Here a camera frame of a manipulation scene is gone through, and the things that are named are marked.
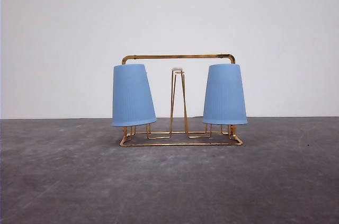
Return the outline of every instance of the gold metal frame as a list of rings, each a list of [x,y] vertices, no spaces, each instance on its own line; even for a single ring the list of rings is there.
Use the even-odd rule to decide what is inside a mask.
[[[126,64],[127,60],[130,59],[175,59],[175,58],[228,58],[232,64],[235,64],[235,58],[229,54],[217,54],[217,55],[140,55],[140,56],[125,56],[122,60],[122,64]],[[173,111],[174,111],[174,96],[177,75],[181,78],[183,101],[184,101],[184,131],[173,131]],[[151,131],[150,124],[146,124],[145,132],[137,132],[136,126],[130,127],[128,132],[127,127],[123,127],[123,138],[120,142],[120,146],[230,146],[230,145],[242,145],[243,141],[236,134],[236,126],[228,125],[227,131],[223,130],[223,126],[220,125],[220,131],[213,131],[212,124],[205,124],[204,131],[189,131],[189,124],[186,111],[186,96],[185,96],[185,73],[182,68],[172,69],[172,82],[171,82],[171,117],[169,123],[169,131]],[[228,138],[235,140],[236,142],[183,142],[183,143],[149,143],[149,144],[127,144],[126,142],[131,141],[133,136],[137,134],[146,134],[147,139],[168,139],[172,137],[172,134],[180,133],[187,134],[189,139],[192,138],[211,138],[213,133],[221,135],[228,135]],[[152,137],[151,135],[167,135],[160,137]]]

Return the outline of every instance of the white wall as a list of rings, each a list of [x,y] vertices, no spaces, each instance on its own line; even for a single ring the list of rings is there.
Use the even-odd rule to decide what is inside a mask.
[[[2,0],[1,10],[5,119],[110,117],[113,65],[159,53],[232,53],[248,116],[339,115],[339,0]],[[174,66],[186,71],[189,115],[202,115],[208,65],[220,62],[145,61],[157,116],[169,116]]]

